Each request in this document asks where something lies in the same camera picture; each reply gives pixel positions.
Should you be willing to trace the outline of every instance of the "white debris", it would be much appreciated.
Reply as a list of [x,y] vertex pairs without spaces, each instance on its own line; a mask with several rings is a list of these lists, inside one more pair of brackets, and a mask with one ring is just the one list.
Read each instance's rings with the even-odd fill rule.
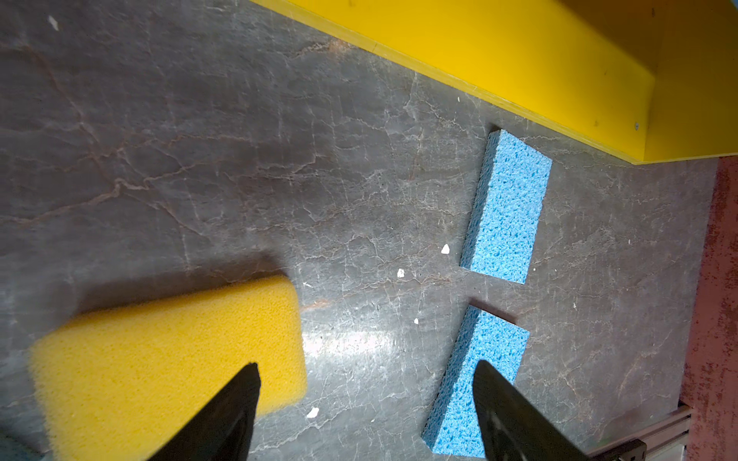
[[55,31],[59,32],[59,23],[52,15],[49,15],[49,24],[51,24],[51,27],[53,27]]

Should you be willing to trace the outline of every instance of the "gray marble surface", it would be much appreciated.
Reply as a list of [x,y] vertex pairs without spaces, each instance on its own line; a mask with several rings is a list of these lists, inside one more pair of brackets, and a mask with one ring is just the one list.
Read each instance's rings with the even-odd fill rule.
[[[75,313],[275,271],[309,390],[250,460],[443,459],[469,302],[582,448],[676,407],[714,160],[633,167],[245,1],[2,2],[0,35],[6,432],[48,448],[27,349]],[[553,159],[526,285],[458,267],[493,126]]]

